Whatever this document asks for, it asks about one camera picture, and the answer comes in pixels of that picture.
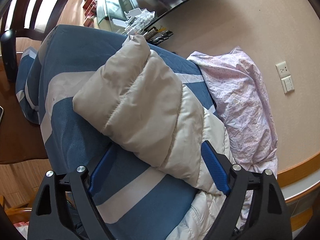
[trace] wooden chair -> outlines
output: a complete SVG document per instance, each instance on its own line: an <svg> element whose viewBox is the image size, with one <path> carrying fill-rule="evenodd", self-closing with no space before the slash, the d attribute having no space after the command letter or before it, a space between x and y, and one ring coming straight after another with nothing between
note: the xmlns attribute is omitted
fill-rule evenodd
<svg viewBox="0 0 320 240"><path fill-rule="evenodd" d="M12 224L28 222L32 211L33 199L16 207L9 208L5 211ZM4 197L0 195L0 205L4 207Z"/></svg>
<svg viewBox="0 0 320 240"><path fill-rule="evenodd" d="M43 41L56 26L68 0L57 0L50 14L45 30L35 28L36 18L43 0L36 0L32 9L30 27L25 28L25 19L30 0L16 0L9 29L15 30L16 37L27 37ZM5 33L11 0L0 1L2 16L0 35ZM7 81L4 65L0 60L0 105L4 109L0 123L0 164L17 163L32 159L46 159L47 154L39 125L32 124L24 117L15 95L15 84Z"/></svg>
<svg viewBox="0 0 320 240"><path fill-rule="evenodd" d="M35 29L36 18L42 1L43 0L36 0L36 3L32 10L29 28L25 28L25 19L30 0L16 1L11 25L9 27L9 29L13 29L16 31L16 37L27 37L32 40L43 41L44 38L48 35L48 33L57 25L60 14L68 0L57 0L50 14L44 31ZM2 16L0 35L2 35L5 32L5 25L7 22L9 12L9 0L5 6L6 10L4 11L4 14Z"/></svg>

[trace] bed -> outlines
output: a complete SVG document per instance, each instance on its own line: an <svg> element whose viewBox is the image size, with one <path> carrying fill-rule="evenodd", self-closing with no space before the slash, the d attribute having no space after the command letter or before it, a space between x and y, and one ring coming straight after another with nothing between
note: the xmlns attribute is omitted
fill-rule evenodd
<svg viewBox="0 0 320 240"><path fill-rule="evenodd" d="M56 173L87 165L103 152L110 139L99 133L72 108L72 98L92 74L122 46L125 36L101 30L58 25L39 52L27 49L20 61L16 94L26 118L41 127L45 148ZM197 65L150 45L210 112L215 103ZM108 228L117 239L165 239L180 223L197 189L170 175L143 173L150 166L117 149L116 160L93 199L108 221L112 199L122 192L132 208ZM126 195L126 189L144 192Z"/></svg>

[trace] down jacket sleeve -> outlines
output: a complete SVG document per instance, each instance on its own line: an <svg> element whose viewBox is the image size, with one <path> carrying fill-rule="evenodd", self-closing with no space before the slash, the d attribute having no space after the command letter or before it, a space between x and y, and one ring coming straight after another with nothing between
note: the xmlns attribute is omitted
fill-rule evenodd
<svg viewBox="0 0 320 240"><path fill-rule="evenodd" d="M217 192L201 157L209 140L234 162L223 123L202 107L143 36L130 36L73 98L73 109L151 166Z"/></svg>

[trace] chair backrest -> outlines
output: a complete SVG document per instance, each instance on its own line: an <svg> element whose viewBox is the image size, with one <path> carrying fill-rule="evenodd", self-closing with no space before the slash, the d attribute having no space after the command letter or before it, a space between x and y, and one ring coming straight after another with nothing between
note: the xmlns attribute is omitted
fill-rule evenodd
<svg viewBox="0 0 320 240"><path fill-rule="evenodd" d="M32 40L43 41L47 34L56 26L60 14L68 0L56 1L44 30L35 28L36 19L43 0L35 0L35 2L32 0L34 6L32 8L30 24L28 28L25 28L25 20L30 1L31 0L12 0L11 5L14 7L13 14L9 14L11 6L9 7L8 4L6 4L7 8L4 10L2 16L0 35L8 29L14 29L16 31L16 37L27 37Z"/></svg>

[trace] red box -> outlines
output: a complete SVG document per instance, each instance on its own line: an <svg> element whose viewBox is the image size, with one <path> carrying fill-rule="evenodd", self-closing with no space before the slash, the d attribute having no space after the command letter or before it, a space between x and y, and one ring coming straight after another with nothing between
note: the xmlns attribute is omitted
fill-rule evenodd
<svg viewBox="0 0 320 240"><path fill-rule="evenodd" d="M88 16L88 15L89 15L89 12L91 11L92 7L94 7L94 6L96 6L96 8L97 8L97 2L96 2L95 0L93 0L93 1L91 2L91 4L89 5L89 7L86 9L84 15L85 15L85 16Z"/></svg>
<svg viewBox="0 0 320 240"><path fill-rule="evenodd" d="M87 10L93 0L85 0L84 5L82 6L83 9Z"/></svg>
<svg viewBox="0 0 320 240"><path fill-rule="evenodd" d="M95 16L95 15L97 15L97 4L94 4L91 7L91 9L90 9L90 11L89 11L87 16Z"/></svg>

